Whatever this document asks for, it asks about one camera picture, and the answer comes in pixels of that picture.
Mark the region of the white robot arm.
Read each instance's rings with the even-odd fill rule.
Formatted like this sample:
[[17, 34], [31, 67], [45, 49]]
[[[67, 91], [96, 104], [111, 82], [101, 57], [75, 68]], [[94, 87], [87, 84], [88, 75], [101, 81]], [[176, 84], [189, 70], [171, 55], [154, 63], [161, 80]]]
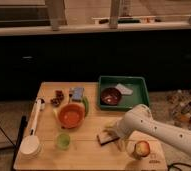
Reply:
[[144, 104], [127, 111], [107, 131], [121, 139], [140, 131], [191, 156], [191, 131], [154, 120], [150, 108]]

